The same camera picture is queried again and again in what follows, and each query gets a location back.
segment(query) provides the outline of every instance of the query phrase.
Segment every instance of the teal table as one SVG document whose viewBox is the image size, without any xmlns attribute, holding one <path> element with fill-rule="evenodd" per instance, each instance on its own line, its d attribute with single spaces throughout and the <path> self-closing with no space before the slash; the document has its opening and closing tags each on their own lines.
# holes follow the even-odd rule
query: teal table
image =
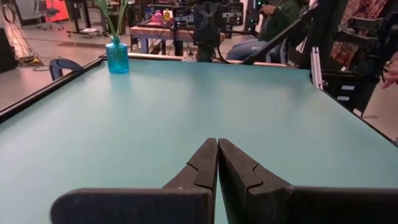
<svg viewBox="0 0 398 224">
<path fill-rule="evenodd" d="M 308 70 L 133 58 L 130 69 L 100 62 L 0 125 L 0 223 L 50 223 L 57 197 L 82 187 L 160 188 L 207 138 L 295 185 L 398 187 L 398 149 Z"/>
</svg>

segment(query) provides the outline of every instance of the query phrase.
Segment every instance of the person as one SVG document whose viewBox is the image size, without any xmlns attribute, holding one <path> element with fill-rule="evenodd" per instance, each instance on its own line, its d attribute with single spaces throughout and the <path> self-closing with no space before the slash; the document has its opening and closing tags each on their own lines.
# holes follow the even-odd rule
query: person
<svg viewBox="0 0 398 224">
<path fill-rule="evenodd" d="M 258 39 L 251 39 L 234 45 L 228 52 L 226 59 L 244 60 L 258 52 L 268 41 L 299 18 L 304 2 L 305 0 L 282 0 L 278 6 L 270 4 L 263 6 L 260 12 L 269 16 L 269 18 L 263 24 Z M 269 54 L 276 54 L 276 52 L 278 52 L 278 47 L 272 49 Z"/>
<path fill-rule="evenodd" d="M 383 89 L 390 87 L 392 84 L 398 84 L 398 52 L 392 56 L 391 65 L 387 68 L 387 72 L 384 74 L 385 82 L 383 83 Z"/>
</svg>

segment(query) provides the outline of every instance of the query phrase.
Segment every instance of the floor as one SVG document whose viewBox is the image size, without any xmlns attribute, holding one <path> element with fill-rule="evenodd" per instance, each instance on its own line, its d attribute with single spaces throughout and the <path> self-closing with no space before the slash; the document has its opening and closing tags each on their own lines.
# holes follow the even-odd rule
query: floor
<svg viewBox="0 0 398 224">
<path fill-rule="evenodd" d="M 93 22 L 99 20 L 98 11 L 90 11 L 90 16 L 92 16 Z M 77 45 L 80 43 L 103 45 L 109 43 L 108 38 L 92 37 L 87 39 L 80 35 L 68 37 L 66 30 L 70 30 L 71 24 L 69 22 L 64 22 L 62 25 L 64 26 L 64 30 L 42 30 L 36 28 L 36 26 L 24 27 L 21 30 L 33 52 L 39 55 L 44 65 L 48 65 L 49 60 L 55 57 L 69 58 L 81 65 L 85 65 L 96 59 L 99 55 L 104 54 L 104 49 L 75 47 L 75 43 Z M 7 33 L 9 36 L 12 30 L 14 30 L 14 37 L 12 38 L 14 43 L 19 40 L 19 43 L 24 45 L 22 36 L 16 32 L 17 28 L 8 25 Z M 129 44 L 130 40 L 127 34 L 123 35 L 121 40 Z M 232 39 L 225 40 L 220 47 L 221 53 L 225 56 L 234 44 L 245 38 L 247 37 L 236 36 Z M 133 52 L 140 52 L 139 46 L 138 48 L 134 46 Z M 0 111 L 43 88 L 45 85 L 48 85 L 51 82 L 51 77 L 46 69 L 46 66 L 35 68 L 35 70 L 38 71 L 34 71 L 34 67 L 19 67 L 1 73 Z M 398 86 L 390 87 L 387 90 L 382 90 L 379 87 L 376 88 L 367 110 L 364 113 L 364 118 L 389 138 L 398 141 L 397 96 Z"/>
</svg>

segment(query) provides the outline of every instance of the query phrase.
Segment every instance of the blue glass vase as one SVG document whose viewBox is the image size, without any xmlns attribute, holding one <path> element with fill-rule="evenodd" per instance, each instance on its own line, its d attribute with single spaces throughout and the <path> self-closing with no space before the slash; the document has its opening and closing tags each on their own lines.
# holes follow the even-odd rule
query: blue glass vase
<svg viewBox="0 0 398 224">
<path fill-rule="evenodd" d="M 105 46 L 109 72 L 116 74 L 129 72 L 127 45 L 120 43 L 120 38 L 118 36 L 111 36 L 111 40 L 112 42 Z"/>
</svg>

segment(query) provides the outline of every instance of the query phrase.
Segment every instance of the jeans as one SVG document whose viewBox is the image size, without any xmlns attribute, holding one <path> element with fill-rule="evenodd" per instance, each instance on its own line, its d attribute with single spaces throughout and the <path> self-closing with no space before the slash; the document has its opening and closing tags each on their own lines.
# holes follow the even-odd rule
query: jeans
<svg viewBox="0 0 398 224">
<path fill-rule="evenodd" d="M 240 42 L 232 47 L 232 49 L 228 52 L 226 59 L 244 60 L 246 57 L 257 53 L 265 45 L 267 45 L 267 42 L 257 39 L 250 39 Z M 275 53 L 276 53 L 275 48 L 269 52 L 269 54 L 275 54 Z"/>
</svg>

